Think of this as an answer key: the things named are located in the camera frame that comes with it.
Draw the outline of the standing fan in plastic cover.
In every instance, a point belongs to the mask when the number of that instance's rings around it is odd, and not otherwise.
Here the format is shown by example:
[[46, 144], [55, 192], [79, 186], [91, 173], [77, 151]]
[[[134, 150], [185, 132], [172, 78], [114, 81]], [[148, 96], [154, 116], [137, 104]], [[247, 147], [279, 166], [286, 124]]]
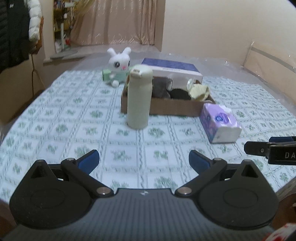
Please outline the standing fan in plastic cover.
[[84, 15], [94, 1], [53, 1], [53, 32], [55, 53], [51, 60], [62, 60], [77, 54], [71, 47], [71, 31], [78, 16]]

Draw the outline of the white plush bunny toy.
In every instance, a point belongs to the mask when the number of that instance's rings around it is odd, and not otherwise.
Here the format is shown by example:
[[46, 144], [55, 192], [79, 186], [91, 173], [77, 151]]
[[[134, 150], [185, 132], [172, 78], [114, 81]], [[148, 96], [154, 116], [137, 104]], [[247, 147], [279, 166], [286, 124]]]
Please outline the white plush bunny toy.
[[108, 61], [108, 69], [110, 70], [109, 80], [111, 86], [119, 87], [121, 83], [125, 83], [130, 73], [130, 53], [131, 48], [126, 47], [121, 53], [116, 53], [113, 48], [109, 48], [107, 53], [110, 55]]

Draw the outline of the green floral tablecloth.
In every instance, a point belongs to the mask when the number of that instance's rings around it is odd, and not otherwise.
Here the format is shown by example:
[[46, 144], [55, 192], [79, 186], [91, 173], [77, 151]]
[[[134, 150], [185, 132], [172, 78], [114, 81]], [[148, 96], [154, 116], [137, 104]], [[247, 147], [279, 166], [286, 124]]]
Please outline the green floral tablecloth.
[[188, 155], [246, 158], [247, 141], [295, 135], [295, 115], [259, 85], [204, 77], [213, 99], [232, 109], [242, 125], [234, 144], [210, 144], [198, 118], [153, 115], [149, 125], [132, 130], [121, 113], [122, 88], [112, 88], [99, 71], [67, 71], [16, 120], [1, 144], [1, 199], [9, 201], [37, 159], [49, 164], [100, 154], [92, 177], [118, 188], [175, 190], [196, 177]]

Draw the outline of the beige wooden headboard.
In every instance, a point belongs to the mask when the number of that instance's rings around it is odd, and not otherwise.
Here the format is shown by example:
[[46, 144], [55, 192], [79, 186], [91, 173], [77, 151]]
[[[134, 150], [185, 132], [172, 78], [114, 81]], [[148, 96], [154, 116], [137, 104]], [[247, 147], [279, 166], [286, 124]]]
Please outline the beige wooden headboard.
[[288, 97], [295, 98], [295, 54], [253, 42], [243, 67]]

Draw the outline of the white puffer jacket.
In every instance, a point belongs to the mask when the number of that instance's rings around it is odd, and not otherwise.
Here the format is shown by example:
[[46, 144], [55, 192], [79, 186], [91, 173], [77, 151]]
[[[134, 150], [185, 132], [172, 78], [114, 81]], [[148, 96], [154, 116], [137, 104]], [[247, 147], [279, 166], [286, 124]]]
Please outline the white puffer jacket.
[[39, 40], [39, 27], [41, 23], [42, 6], [39, 0], [24, 1], [29, 11], [29, 41], [36, 43]]

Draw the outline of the dark grey sock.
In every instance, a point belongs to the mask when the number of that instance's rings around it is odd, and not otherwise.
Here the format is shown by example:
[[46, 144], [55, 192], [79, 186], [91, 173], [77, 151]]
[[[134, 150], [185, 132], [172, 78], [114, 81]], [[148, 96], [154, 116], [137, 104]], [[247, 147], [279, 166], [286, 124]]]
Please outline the dark grey sock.
[[167, 77], [154, 77], [152, 80], [152, 98], [170, 99], [173, 81]]

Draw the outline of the yellow green cloth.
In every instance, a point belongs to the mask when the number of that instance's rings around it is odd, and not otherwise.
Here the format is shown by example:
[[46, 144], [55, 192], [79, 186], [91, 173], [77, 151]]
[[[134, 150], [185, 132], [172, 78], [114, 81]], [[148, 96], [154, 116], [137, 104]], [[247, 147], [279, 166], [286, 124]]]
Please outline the yellow green cloth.
[[210, 89], [207, 85], [196, 83], [194, 79], [189, 79], [187, 90], [191, 99], [205, 101], [210, 95]]

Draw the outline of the purple tissue pack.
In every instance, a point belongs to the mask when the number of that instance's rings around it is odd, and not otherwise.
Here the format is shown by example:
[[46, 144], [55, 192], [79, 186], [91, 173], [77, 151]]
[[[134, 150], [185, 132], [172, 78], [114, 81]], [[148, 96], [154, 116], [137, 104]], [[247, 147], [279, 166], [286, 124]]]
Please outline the purple tissue pack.
[[232, 110], [224, 105], [204, 103], [200, 122], [211, 144], [235, 143], [242, 131]]

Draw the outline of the beige curtain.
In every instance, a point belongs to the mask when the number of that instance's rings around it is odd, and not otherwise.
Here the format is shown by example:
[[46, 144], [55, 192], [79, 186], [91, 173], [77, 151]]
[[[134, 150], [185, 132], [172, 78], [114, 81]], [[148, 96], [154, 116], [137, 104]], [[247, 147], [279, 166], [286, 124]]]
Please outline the beige curtain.
[[157, 1], [79, 1], [70, 39], [76, 45], [154, 45]]

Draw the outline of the clear plastic bed cover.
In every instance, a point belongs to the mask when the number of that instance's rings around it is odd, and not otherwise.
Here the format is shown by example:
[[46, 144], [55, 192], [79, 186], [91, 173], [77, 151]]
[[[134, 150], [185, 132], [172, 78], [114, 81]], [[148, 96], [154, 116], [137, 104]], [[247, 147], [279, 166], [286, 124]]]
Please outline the clear plastic bed cover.
[[[231, 79], [238, 78], [239, 80], [254, 82], [250, 77], [238, 77], [238, 73], [246, 74], [247, 72], [251, 73], [249, 70], [245, 69], [242, 64], [232, 63], [223, 58], [189, 58], [176, 54], [165, 54], [161, 53], [155, 46], [148, 45], [139, 45], [139, 44], [131, 44], [132, 49], [132, 60], [142, 61], [145, 57], [147, 58], [160, 58], [160, 59], [168, 59], [172, 61], [180, 61], [192, 63], [196, 66], [196, 68], [202, 73], [203, 76], [223, 76]], [[278, 90], [272, 85], [265, 82], [260, 77], [256, 76], [256, 78], [263, 81], [266, 85], [271, 86], [272, 88]]]

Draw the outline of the brown cardboard tray box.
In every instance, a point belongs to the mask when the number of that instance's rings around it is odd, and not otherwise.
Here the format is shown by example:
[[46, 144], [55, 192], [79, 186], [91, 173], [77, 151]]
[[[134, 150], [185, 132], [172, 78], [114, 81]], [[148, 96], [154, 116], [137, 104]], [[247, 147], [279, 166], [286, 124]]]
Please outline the brown cardboard tray box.
[[150, 115], [174, 115], [198, 117], [201, 114], [204, 103], [215, 104], [214, 99], [209, 95], [204, 101], [182, 100], [182, 99], [151, 99]]

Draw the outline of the small green box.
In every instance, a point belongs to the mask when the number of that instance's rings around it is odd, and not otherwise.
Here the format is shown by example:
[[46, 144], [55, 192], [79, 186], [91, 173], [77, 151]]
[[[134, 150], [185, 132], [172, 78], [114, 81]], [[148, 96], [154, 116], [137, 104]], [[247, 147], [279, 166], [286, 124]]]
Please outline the small green box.
[[111, 71], [109, 69], [103, 69], [102, 70], [102, 80], [106, 83], [110, 83], [110, 75], [111, 75]]

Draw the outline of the blue white flat gift box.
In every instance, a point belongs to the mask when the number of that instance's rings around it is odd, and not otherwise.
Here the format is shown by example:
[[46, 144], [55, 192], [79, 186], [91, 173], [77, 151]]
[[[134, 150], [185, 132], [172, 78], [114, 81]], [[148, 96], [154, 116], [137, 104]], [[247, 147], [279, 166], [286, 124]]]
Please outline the blue white flat gift box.
[[184, 63], [163, 59], [144, 58], [142, 64], [149, 66], [154, 76], [168, 77], [184, 77], [202, 82], [203, 75], [195, 67], [194, 64]]

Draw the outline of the black round cloth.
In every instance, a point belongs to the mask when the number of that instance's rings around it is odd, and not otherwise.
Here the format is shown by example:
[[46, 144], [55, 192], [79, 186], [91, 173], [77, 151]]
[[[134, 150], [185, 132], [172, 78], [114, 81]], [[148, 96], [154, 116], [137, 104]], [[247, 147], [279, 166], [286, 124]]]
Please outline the black round cloth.
[[169, 95], [171, 99], [191, 100], [191, 96], [189, 95], [189, 93], [179, 88], [169, 91]]

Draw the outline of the black jacket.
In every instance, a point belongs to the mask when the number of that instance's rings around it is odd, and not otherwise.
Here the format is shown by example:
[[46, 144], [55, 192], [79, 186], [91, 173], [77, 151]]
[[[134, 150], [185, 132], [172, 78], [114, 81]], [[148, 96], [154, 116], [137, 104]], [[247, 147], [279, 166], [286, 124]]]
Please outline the black jacket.
[[29, 22], [23, 1], [1, 1], [1, 71], [29, 59]]

